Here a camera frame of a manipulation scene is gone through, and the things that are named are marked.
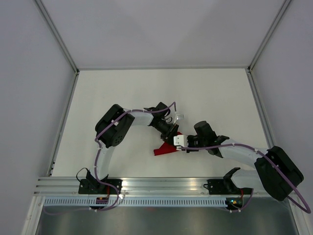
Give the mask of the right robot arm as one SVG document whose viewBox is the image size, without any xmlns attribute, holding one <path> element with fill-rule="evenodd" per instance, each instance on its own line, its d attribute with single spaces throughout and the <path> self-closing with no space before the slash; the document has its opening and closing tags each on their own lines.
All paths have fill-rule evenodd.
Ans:
<svg viewBox="0 0 313 235">
<path fill-rule="evenodd" d="M 216 135 L 206 121 L 196 123 L 194 129 L 196 134 L 187 136 L 189 151 L 206 148 L 213 156 L 251 167 L 250 170 L 235 167 L 224 175 L 223 187 L 228 193 L 251 188 L 265 191 L 274 199 L 283 201 L 292 192 L 292 188 L 304 180 L 298 167 L 278 146 L 261 150 L 245 147 L 230 137 Z"/>
</svg>

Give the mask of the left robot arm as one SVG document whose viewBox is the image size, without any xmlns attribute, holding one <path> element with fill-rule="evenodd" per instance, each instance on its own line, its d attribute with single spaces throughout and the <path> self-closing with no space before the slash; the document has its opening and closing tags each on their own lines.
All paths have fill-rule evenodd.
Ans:
<svg viewBox="0 0 313 235">
<path fill-rule="evenodd" d="M 95 126 L 98 152 L 93 166 L 94 178 L 89 184 L 91 190 L 97 194 L 106 190 L 106 178 L 115 147 L 121 144 L 132 126 L 153 127 L 160 132 L 160 138 L 165 143 L 174 145 L 174 136 L 178 134 L 179 125 L 175 120 L 167 121 L 171 107 L 176 108 L 176 103 L 166 106 L 160 102 L 156 107 L 132 110 L 124 109 L 118 104 L 110 107 Z"/>
</svg>

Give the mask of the red cloth napkin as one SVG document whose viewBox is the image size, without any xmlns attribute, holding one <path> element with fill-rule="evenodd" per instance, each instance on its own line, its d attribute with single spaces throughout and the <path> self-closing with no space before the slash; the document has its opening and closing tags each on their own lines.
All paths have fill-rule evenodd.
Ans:
<svg viewBox="0 0 313 235">
<path fill-rule="evenodd" d="M 163 141 L 163 144 L 159 148 L 153 150 L 154 156 L 160 156 L 180 151 L 175 145 L 173 145 L 173 142 L 174 136 L 168 137 L 165 141 Z"/>
</svg>

